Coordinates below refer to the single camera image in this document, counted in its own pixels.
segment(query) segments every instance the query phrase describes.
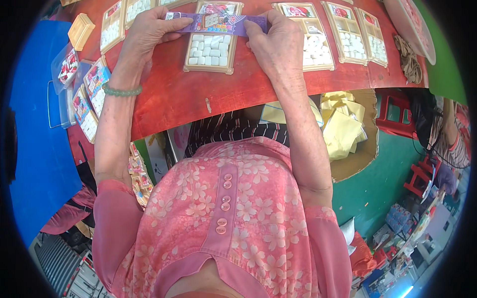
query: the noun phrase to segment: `red plastic stool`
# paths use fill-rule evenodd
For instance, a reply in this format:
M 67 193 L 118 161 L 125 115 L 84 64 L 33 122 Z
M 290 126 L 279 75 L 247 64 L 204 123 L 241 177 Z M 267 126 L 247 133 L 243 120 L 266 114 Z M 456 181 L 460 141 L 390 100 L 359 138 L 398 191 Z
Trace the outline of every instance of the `red plastic stool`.
M 414 187 L 416 179 L 418 177 L 421 178 L 422 180 L 424 180 L 425 185 L 427 185 L 429 183 L 429 181 L 431 181 L 431 178 L 429 178 L 429 176 L 424 172 L 423 169 L 421 169 L 420 167 L 418 167 L 415 164 L 413 164 L 411 166 L 411 170 L 414 172 L 413 178 L 411 179 L 411 183 L 404 183 L 404 187 L 409 189 L 410 191 L 412 191 L 416 195 L 418 195 L 420 198 L 422 198 L 424 190 L 421 190 L 421 189 L 418 189 L 418 188 Z
M 375 89 L 377 94 L 381 95 L 381 109 L 379 118 L 376 119 L 376 126 L 387 134 L 400 135 L 406 138 L 418 140 L 415 133 L 415 125 L 411 119 L 411 110 L 409 106 L 409 99 L 401 92 L 394 89 L 378 88 Z M 399 107 L 399 121 L 387 120 L 388 105 Z M 408 124 L 403 123 L 404 110 L 407 110 Z
M 432 165 L 434 164 L 431 160 L 429 160 L 429 155 L 426 154 L 425 155 L 425 158 L 424 158 L 424 161 L 423 162 L 418 162 L 417 163 L 421 169 L 423 169 L 424 171 L 427 171 L 431 174 L 431 177 L 432 177 Z M 434 164 L 434 166 L 436 167 L 436 174 L 437 174 L 437 171 L 439 171 L 439 168 L 441 166 L 442 162 L 437 159 L 436 160 L 436 164 Z

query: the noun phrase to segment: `candy package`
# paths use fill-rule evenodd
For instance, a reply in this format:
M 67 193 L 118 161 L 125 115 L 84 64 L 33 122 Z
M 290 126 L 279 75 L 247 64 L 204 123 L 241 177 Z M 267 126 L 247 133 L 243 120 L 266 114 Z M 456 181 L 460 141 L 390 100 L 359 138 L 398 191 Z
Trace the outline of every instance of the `candy package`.
M 197 0 L 157 0 L 157 5 L 166 6 L 169 10 L 192 2 L 197 2 Z
M 356 10 L 361 31 L 363 32 L 364 47 L 369 61 L 387 67 L 386 48 L 378 19 L 360 8 L 355 7 L 354 10 Z
M 53 59 L 51 64 L 53 85 L 56 95 L 68 88 L 78 70 L 78 54 L 68 43 Z
M 215 18 L 211 18 L 210 20 L 207 19 L 207 24 L 210 24 L 219 30 L 226 30 L 226 24 L 220 24 L 220 28 L 218 28 L 218 14 L 240 16 L 243 5 L 244 4 L 241 2 L 199 1 L 197 3 L 196 13 L 209 15 L 217 14 L 217 20 L 215 20 Z M 236 45 L 237 36 L 226 34 L 224 31 L 222 31 L 222 33 L 221 31 L 215 30 L 213 32 L 208 31 L 207 33 L 204 32 L 200 34 L 191 33 L 189 37 L 189 45 L 187 47 L 184 71 L 223 72 L 225 74 L 233 74 Z
M 94 111 L 96 115 L 98 115 L 98 118 L 101 116 L 104 98 L 106 96 L 102 86 L 109 81 L 110 77 L 111 73 L 106 65 L 106 59 L 102 56 L 92 65 L 91 69 L 83 78 L 88 96 L 91 99 L 91 104 L 93 104 Z
M 126 2 L 126 23 L 124 28 L 127 30 L 131 27 L 136 16 L 153 7 L 156 7 L 157 0 L 127 0 Z
M 297 22 L 305 34 L 303 71 L 333 71 L 333 54 L 313 3 L 282 2 L 273 3 L 272 7 Z
M 368 65 L 364 40 L 353 10 L 331 2 L 321 1 L 321 4 L 330 21 L 340 63 Z
M 126 6 L 122 4 L 123 0 L 117 2 L 103 14 L 100 43 L 102 55 L 126 38 L 124 34 Z
M 73 97 L 73 108 L 76 111 L 74 116 L 81 130 L 83 130 L 88 141 L 94 144 L 96 129 L 98 128 L 98 118 L 96 118 L 88 103 L 84 85 L 81 85 Z

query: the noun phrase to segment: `woman's right hand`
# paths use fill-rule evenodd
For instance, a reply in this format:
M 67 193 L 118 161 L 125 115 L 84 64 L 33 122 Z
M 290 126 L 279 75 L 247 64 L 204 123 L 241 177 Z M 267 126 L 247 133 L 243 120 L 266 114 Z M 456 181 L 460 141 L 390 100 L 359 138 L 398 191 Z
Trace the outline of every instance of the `woman's right hand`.
M 269 10 L 262 15 L 267 17 L 271 28 L 265 34 L 256 23 L 245 21 L 249 36 L 247 47 L 255 54 L 260 67 L 274 86 L 278 83 L 294 85 L 301 82 L 304 85 L 304 38 L 299 25 L 276 10 Z

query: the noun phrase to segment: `blue plastic board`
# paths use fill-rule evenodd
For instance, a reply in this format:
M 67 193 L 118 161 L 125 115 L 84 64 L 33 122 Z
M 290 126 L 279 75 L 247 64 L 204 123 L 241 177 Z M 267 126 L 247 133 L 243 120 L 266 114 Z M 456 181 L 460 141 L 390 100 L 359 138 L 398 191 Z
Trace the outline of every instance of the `blue plastic board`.
M 68 42 L 71 23 L 40 21 L 29 37 L 13 77 L 10 107 L 15 112 L 18 160 L 10 185 L 15 221 L 26 246 L 80 189 L 66 130 L 48 124 L 47 85 L 51 62 Z M 49 89 L 52 126 L 60 124 L 58 96 Z

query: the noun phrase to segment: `wooden table surface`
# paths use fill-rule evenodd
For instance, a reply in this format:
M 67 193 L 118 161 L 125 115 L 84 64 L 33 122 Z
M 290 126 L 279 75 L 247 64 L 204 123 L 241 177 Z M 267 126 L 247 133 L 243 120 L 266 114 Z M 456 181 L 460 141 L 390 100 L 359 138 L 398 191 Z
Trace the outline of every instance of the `wooden table surface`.
M 80 59 L 95 61 L 100 58 L 102 16 L 115 2 L 116 0 L 82 0 L 65 7 L 59 13 L 58 20 L 71 22 L 79 13 L 86 13 L 96 25 L 84 49 L 79 52 Z M 270 3 L 272 3 L 266 0 L 243 0 L 242 2 L 245 3 L 243 15 L 257 15 L 270 10 Z M 428 87 L 425 59 L 421 56 L 418 56 L 418 60 L 423 68 L 422 82 L 419 85 L 406 84 L 407 79 L 401 71 L 399 52 L 393 40 L 393 35 L 397 32 L 382 3 L 376 0 L 354 0 L 354 4 L 351 5 L 345 1 L 334 0 L 335 3 L 350 8 L 361 8 L 378 18 L 389 60 L 387 68 L 373 62 L 369 62 L 368 66 L 339 63 L 336 43 L 323 6 L 317 0 L 307 2 L 314 3 L 336 63 L 334 71 L 305 72 L 309 95 L 365 88 Z M 173 10 L 195 12 L 196 5 L 196 3 L 190 3 Z M 157 46 L 154 50 L 150 73 L 143 76 L 143 92 L 136 100 L 132 139 L 140 139 L 216 114 L 277 100 L 270 81 L 259 67 L 253 53 L 245 46 L 247 40 L 247 38 L 238 37 L 233 75 L 183 72 L 187 36 Z M 111 71 L 116 65 L 121 45 L 122 42 L 106 53 L 106 61 Z M 206 99 L 210 102 L 211 112 L 207 109 Z M 68 129 L 73 156 L 77 163 L 79 159 L 84 161 L 78 141 L 83 145 L 86 156 L 93 157 L 93 146 L 82 134 L 77 125 Z

